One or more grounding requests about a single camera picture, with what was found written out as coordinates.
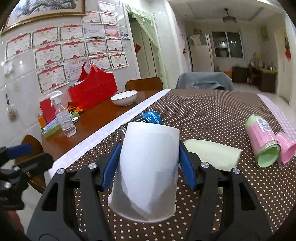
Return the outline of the white paper cup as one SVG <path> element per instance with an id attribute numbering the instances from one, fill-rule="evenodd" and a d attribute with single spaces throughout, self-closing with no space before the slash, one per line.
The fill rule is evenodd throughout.
<path id="1" fill-rule="evenodd" d="M 129 123 L 109 207 L 128 220 L 156 223 L 176 211 L 180 131 L 154 123 Z"/>

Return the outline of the pink tumbler lid cup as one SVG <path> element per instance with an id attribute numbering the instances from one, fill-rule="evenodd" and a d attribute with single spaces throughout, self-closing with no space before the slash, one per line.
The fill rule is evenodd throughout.
<path id="1" fill-rule="evenodd" d="M 293 156 L 295 155 L 295 140 L 290 138 L 284 132 L 277 133 L 275 137 L 281 147 L 277 162 L 279 167 L 283 169 L 290 163 Z"/>

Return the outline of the wooden chair at left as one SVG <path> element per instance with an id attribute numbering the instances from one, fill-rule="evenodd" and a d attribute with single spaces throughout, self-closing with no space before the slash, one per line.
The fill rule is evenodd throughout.
<path id="1" fill-rule="evenodd" d="M 41 143 L 32 135 L 26 135 L 21 144 L 30 144 L 32 151 L 14 161 L 15 166 L 25 168 L 29 184 L 39 193 L 43 194 L 46 189 L 44 173 L 52 168 L 53 157 L 45 153 Z"/>

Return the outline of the orange can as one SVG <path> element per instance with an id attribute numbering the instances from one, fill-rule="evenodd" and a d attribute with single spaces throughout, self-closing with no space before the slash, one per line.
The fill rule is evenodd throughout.
<path id="1" fill-rule="evenodd" d="M 47 121 L 44 117 L 44 115 L 41 113 L 38 115 L 38 121 L 39 121 L 39 124 L 40 124 L 40 127 L 43 129 L 44 127 L 46 127 L 47 125 Z"/>

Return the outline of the blue white toothpaste box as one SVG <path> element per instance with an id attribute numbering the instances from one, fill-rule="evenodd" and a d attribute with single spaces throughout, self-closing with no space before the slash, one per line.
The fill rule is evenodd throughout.
<path id="1" fill-rule="evenodd" d="M 51 122 L 49 122 L 44 128 L 43 132 L 48 132 L 50 129 L 54 128 L 58 124 L 58 118 L 54 118 Z"/>

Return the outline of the clear spray bottle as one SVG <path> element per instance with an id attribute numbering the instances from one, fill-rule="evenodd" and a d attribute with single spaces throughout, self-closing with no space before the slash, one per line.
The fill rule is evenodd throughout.
<path id="1" fill-rule="evenodd" d="M 62 106 L 62 94 L 62 91 L 56 90 L 47 94 L 47 97 L 51 101 L 51 106 L 55 106 L 55 115 L 64 135 L 69 138 L 76 134 L 76 127 L 70 116 L 69 111 L 67 110 L 67 108 Z"/>

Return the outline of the pink green tumbler bottle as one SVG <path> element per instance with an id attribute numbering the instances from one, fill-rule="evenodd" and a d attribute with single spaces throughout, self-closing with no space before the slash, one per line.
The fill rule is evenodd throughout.
<path id="1" fill-rule="evenodd" d="M 281 146 L 268 122 L 262 116 L 252 114 L 245 123 L 245 130 L 257 167 L 267 168 L 275 163 L 280 155 Z"/>

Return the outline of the green tray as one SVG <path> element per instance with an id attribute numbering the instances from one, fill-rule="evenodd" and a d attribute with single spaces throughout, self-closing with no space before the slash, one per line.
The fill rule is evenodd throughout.
<path id="1" fill-rule="evenodd" d="M 70 116 L 72 118 L 72 121 L 74 123 L 78 122 L 79 121 L 79 118 L 80 118 L 80 115 L 79 113 L 76 113 L 76 112 L 70 112 Z M 50 126 L 50 128 L 46 131 L 44 131 L 42 128 L 41 128 L 41 135 L 42 137 L 44 138 L 48 138 L 49 136 L 53 135 L 55 132 L 57 132 L 58 130 L 61 129 L 61 126 L 59 125 L 57 119 L 54 119 L 53 120 L 53 124 Z"/>

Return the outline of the lilac checked under cloth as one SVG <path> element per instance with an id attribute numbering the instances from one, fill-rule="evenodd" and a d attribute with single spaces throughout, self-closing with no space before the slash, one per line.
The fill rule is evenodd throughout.
<path id="1" fill-rule="evenodd" d="M 296 135 L 295 128 L 288 121 L 285 114 L 280 110 L 280 108 L 277 107 L 276 104 L 274 104 L 267 96 L 264 96 L 263 94 L 257 94 L 257 95 L 261 98 L 261 100 L 265 103 L 265 105 L 276 117 L 277 121 L 281 125 L 284 132 L 287 135 L 289 135 L 291 138 L 295 139 L 295 135 Z"/>

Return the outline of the white ceramic bowl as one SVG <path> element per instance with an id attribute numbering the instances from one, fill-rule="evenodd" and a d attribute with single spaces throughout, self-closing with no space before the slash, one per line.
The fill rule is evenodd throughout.
<path id="1" fill-rule="evenodd" d="M 128 106 L 132 104 L 137 99 L 137 91 L 136 90 L 130 90 L 118 93 L 110 98 L 110 100 L 116 105 L 116 106 Z"/>

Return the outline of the dark wooden desk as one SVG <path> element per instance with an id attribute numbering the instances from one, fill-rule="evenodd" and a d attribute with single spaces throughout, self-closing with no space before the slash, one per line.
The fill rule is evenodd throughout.
<path id="1" fill-rule="evenodd" d="M 276 71 L 254 68 L 251 65 L 248 68 L 232 67 L 233 82 L 254 85 L 262 92 L 275 93 L 277 75 Z"/>

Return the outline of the framed blossom painting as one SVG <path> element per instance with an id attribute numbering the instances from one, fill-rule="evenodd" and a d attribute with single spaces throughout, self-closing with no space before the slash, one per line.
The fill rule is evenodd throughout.
<path id="1" fill-rule="evenodd" d="M 20 26 L 49 18 L 85 16 L 85 1 L 19 1 L 1 27 L 1 35 Z"/>

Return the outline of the grey cloth covered chair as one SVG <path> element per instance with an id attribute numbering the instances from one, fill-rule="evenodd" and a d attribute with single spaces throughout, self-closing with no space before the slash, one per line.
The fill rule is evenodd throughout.
<path id="1" fill-rule="evenodd" d="M 189 72 L 179 76 L 176 89 L 234 90 L 232 79 L 223 72 Z"/>

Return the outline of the window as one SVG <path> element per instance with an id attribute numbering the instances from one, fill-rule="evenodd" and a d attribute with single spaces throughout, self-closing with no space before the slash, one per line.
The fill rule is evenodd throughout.
<path id="1" fill-rule="evenodd" d="M 240 33 L 212 32 L 215 56 L 221 58 L 243 58 L 243 46 Z"/>

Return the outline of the ceiling lamp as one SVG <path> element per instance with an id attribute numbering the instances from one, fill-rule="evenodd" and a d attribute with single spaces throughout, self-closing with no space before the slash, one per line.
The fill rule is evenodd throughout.
<path id="1" fill-rule="evenodd" d="M 224 8 L 224 11 L 226 12 L 226 16 L 224 16 L 223 17 L 223 21 L 225 22 L 225 23 L 227 23 L 227 22 L 234 22 L 234 23 L 237 23 L 237 20 L 236 20 L 236 18 L 235 17 L 233 17 L 233 16 L 231 16 L 231 15 L 229 15 L 229 9 L 228 8 Z"/>

